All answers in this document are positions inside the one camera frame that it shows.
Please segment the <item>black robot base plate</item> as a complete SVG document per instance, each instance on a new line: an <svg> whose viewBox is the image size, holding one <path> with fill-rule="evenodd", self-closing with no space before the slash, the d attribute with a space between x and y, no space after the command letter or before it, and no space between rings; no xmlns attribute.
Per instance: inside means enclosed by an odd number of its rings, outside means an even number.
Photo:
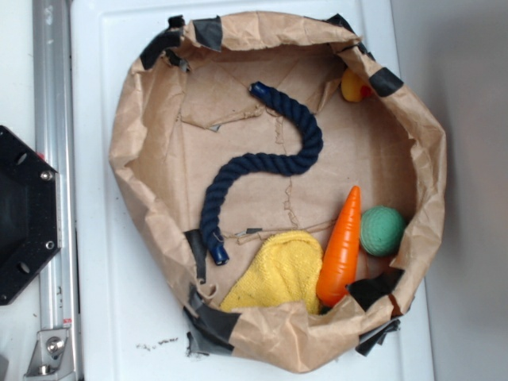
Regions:
<svg viewBox="0 0 508 381"><path fill-rule="evenodd" d="M7 306L60 250L55 171L1 127L1 305Z"/></svg>

